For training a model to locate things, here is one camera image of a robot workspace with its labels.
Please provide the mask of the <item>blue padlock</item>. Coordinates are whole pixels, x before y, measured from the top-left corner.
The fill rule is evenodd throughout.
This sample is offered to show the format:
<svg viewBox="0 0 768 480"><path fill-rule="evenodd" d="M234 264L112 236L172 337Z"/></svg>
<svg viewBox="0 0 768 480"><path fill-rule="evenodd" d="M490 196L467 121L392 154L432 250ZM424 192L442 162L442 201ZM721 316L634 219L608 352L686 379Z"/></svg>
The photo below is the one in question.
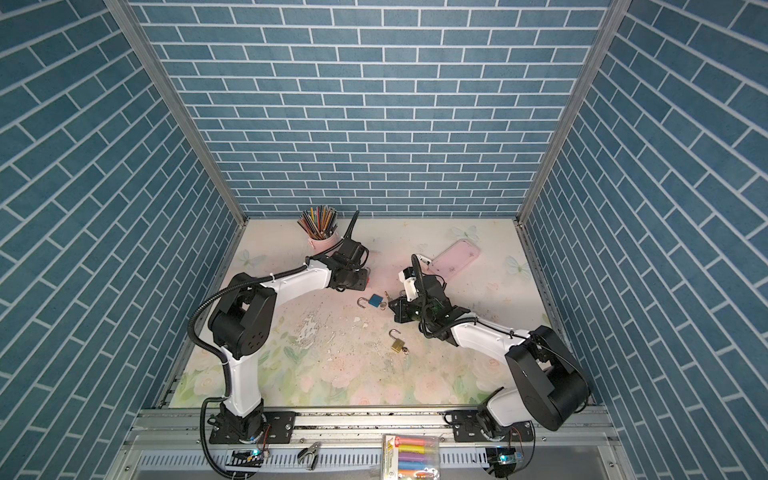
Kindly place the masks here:
<svg viewBox="0 0 768 480"><path fill-rule="evenodd" d="M357 300L357 305L363 309L374 307L385 310L387 308L387 300L378 294L372 294L369 298L360 297Z"/></svg>

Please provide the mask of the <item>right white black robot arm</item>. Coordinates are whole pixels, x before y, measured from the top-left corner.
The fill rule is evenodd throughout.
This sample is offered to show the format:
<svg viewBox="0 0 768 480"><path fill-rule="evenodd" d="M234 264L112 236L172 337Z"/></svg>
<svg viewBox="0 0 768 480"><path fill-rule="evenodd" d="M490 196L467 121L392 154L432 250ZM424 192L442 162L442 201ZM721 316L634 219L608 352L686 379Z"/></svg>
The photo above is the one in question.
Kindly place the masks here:
<svg viewBox="0 0 768 480"><path fill-rule="evenodd" d="M556 431L586 406L591 395L586 376L553 329L514 329L454 305L442 277L425 274L415 254L398 278L404 294L390 303L396 322L416 322L427 339L480 352L509 368L514 386L498 388L477 409L476 422L488 438L526 421Z"/></svg>

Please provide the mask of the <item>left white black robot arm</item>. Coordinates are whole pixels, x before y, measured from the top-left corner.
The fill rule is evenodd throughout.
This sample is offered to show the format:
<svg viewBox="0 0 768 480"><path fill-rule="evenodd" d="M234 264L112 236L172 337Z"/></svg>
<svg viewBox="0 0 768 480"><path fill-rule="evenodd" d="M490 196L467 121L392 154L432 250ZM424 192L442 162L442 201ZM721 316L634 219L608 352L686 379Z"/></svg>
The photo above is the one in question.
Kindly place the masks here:
<svg viewBox="0 0 768 480"><path fill-rule="evenodd" d="M314 291L366 289L369 250L352 238L358 217L353 215L341 240L301 266L260 278L238 274L192 314L187 336L222 366L225 393L204 402L219 405L214 426L225 438L253 443L266 437L263 397L246 386L258 384L257 352L269 337L276 308Z"/></svg>

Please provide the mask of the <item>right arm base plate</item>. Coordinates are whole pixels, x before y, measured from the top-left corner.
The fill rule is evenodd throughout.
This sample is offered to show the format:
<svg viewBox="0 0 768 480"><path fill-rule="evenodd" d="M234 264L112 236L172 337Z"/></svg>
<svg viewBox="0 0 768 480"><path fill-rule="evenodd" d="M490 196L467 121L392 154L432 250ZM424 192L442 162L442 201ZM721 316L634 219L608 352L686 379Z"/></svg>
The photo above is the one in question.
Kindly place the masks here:
<svg viewBox="0 0 768 480"><path fill-rule="evenodd" d="M481 420L477 409L448 410L443 420L453 432L457 443L511 442L525 443L535 439L530 421L516 422L509 427L492 426L489 420Z"/></svg>

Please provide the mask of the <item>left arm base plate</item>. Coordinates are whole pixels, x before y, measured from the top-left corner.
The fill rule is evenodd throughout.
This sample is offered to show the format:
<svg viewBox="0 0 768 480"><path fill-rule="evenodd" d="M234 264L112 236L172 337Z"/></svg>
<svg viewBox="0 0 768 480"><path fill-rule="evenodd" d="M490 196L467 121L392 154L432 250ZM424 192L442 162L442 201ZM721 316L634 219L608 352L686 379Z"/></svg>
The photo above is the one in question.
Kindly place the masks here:
<svg viewBox="0 0 768 480"><path fill-rule="evenodd" d="M207 419L212 427L209 441L212 444L289 444L293 434L296 414L292 411L262 412L254 410L239 417L222 410Z"/></svg>

